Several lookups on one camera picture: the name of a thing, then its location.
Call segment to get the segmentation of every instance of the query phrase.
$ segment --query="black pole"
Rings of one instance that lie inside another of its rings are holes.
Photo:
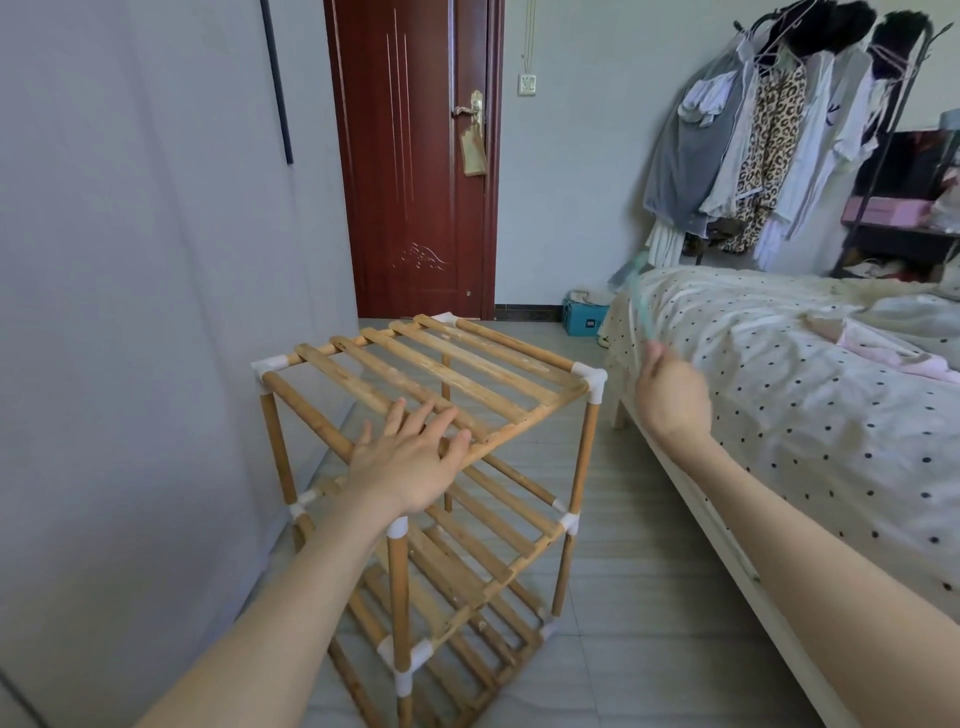
[[[294,163],[294,151],[290,146],[290,128],[287,126],[287,107],[283,103],[283,82],[280,80],[280,66],[276,62],[276,40],[274,39],[274,20],[270,15],[270,0],[260,0],[263,13],[263,31],[267,36],[267,53],[270,55],[270,72],[274,76],[274,94],[276,95],[276,113],[280,117],[280,133],[283,135],[283,154],[287,164]]]

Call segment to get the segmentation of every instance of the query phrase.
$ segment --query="hand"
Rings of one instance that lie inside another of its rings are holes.
[[[647,341],[636,382],[636,411],[643,428],[673,459],[710,437],[707,381],[692,364],[658,341]]]
[[[364,423],[347,475],[348,492],[369,496],[389,521],[418,513],[436,500],[460,471],[470,446],[470,431],[461,430],[440,457],[440,438],[457,408],[444,410],[424,428],[434,403],[426,402],[403,422],[405,404],[404,399],[394,402],[376,442],[370,422]]]

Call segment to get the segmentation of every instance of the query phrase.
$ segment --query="bamboo shelf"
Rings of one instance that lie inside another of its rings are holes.
[[[335,361],[338,355],[357,362],[368,376],[348,371]],[[401,372],[397,362],[416,377]],[[304,363],[381,416],[394,401],[383,388],[410,401],[433,400],[435,412],[453,406],[453,390],[475,402],[458,404],[460,413],[453,423],[469,428],[473,437],[463,477],[444,494],[443,504],[391,524],[347,606],[393,675],[399,728],[415,722],[429,728],[468,726],[549,638],[563,609],[607,374],[451,314],[395,321],[384,330],[365,328],[356,338],[334,336],[321,347],[300,344],[293,353],[255,362],[260,403],[298,549],[314,531],[304,506],[318,497],[336,498],[346,483],[343,478],[322,479],[297,493],[276,398],[342,460],[349,463],[353,452],[350,439],[278,373]],[[492,380],[492,388],[469,375],[477,373]],[[439,386],[431,388],[424,380],[436,380]],[[584,395],[588,404],[567,504],[493,451]],[[492,502],[497,510],[488,505]],[[509,520],[498,513],[504,508]],[[458,518],[458,512],[464,517]],[[548,608],[517,577],[561,538],[560,569]],[[497,552],[511,556],[505,559]],[[392,725],[336,639],[328,656],[366,724]]]

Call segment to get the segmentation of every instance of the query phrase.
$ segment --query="polka dot bedsheet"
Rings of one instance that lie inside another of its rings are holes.
[[[960,385],[892,371],[804,324],[917,290],[655,270],[616,298],[602,333],[635,378],[652,328],[707,377],[713,437],[741,466],[960,621]]]

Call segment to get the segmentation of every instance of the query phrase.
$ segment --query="white bed frame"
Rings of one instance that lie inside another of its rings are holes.
[[[612,404],[611,415],[614,428],[621,428],[627,424],[629,416],[640,429],[641,434],[650,445],[650,449],[657,456],[660,464],[667,475],[673,481],[677,491],[686,502],[686,507],[690,509],[693,518],[697,520],[700,527],[707,534],[714,550],[720,556],[727,571],[733,577],[737,587],[746,597],[747,602],[753,608],[760,624],[770,635],[777,650],[780,651],[783,660],[793,672],[800,687],[804,689],[806,696],[810,699],[814,709],[820,715],[821,720],[827,728],[860,728],[860,724],[853,718],[850,711],[843,704],[833,687],[827,682],[827,678],[813,664],[813,661],[804,651],[797,636],[790,629],[786,619],[774,606],[766,590],[755,581],[752,576],[744,569],[732,542],[732,537],[727,534],[721,525],[713,518],[704,505],[704,497],[689,476],[678,468],[674,463],[664,455],[660,449],[650,441],[650,438],[643,433],[640,428],[639,420],[636,416],[636,407],[634,405],[634,380],[626,369],[613,364],[610,366],[610,380],[608,382],[608,391],[610,395],[606,401]]]

